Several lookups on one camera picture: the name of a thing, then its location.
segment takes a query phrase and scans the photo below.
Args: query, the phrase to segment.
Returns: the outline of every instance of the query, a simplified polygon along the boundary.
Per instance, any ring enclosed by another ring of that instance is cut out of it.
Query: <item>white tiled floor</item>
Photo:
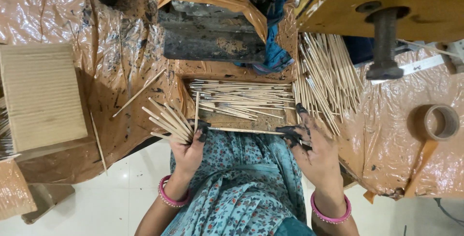
[[[170,148],[159,141],[113,164],[100,176],[77,184],[76,193],[57,205],[35,224],[19,216],[0,221],[2,236],[132,236],[153,203],[159,180],[169,174]],[[314,186],[303,180],[306,199]],[[464,228],[446,217],[433,199],[402,199],[395,202],[375,197],[371,205],[365,190],[354,186],[345,191],[353,207],[361,236],[461,236]],[[464,220],[464,200],[443,200],[451,215]]]

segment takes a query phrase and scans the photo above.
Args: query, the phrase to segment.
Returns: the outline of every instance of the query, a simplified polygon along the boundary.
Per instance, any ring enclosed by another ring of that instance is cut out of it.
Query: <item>floral dress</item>
[[[286,218],[306,227],[301,170],[279,136],[209,131],[189,187],[163,235],[274,235]]]

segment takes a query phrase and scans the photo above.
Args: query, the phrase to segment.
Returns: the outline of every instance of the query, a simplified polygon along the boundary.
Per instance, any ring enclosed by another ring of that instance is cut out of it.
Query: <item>hand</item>
[[[303,174],[316,186],[316,191],[328,196],[343,197],[338,148],[322,133],[301,103],[297,104],[297,113],[302,119],[300,125],[278,127],[275,131],[286,133],[284,140]],[[305,150],[298,139],[310,142],[312,148]]]
[[[190,125],[194,125],[195,120],[189,119],[188,122]],[[192,139],[192,144],[186,145],[173,141],[169,143],[176,162],[174,173],[190,179],[194,176],[203,159],[203,146],[206,142],[209,126],[211,124],[198,120],[198,128]]]

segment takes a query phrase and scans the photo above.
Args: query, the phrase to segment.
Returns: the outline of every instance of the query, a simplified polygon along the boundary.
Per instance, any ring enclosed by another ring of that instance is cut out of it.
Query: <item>bangle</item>
[[[345,202],[347,204],[347,211],[342,217],[340,217],[338,219],[332,219],[332,218],[326,217],[316,208],[316,205],[314,203],[314,192],[311,195],[311,208],[313,209],[314,213],[322,221],[325,221],[325,222],[328,222],[328,223],[331,223],[331,224],[340,224],[340,223],[346,221],[351,216],[351,203],[349,202],[349,199],[348,199],[348,197],[346,195],[344,195],[344,197],[345,197]]]
[[[165,193],[164,193],[164,184],[167,183],[167,181],[171,178],[171,175],[165,176],[161,181],[159,182],[158,185],[158,195],[161,198],[161,200],[164,201],[165,204],[167,204],[169,207],[179,209],[184,207],[190,199],[190,189],[187,189],[187,193],[185,195],[185,200],[182,202],[175,201],[171,198],[169,198]]]

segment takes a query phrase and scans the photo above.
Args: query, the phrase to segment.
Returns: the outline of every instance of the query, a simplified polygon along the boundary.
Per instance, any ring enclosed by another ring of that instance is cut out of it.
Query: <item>metal ruler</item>
[[[425,70],[434,66],[438,66],[444,63],[443,55],[436,55],[431,58],[427,58],[421,61],[410,63],[404,66],[400,66],[404,70],[404,75],[413,74],[415,72]],[[372,80],[372,85],[377,85],[388,80]]]

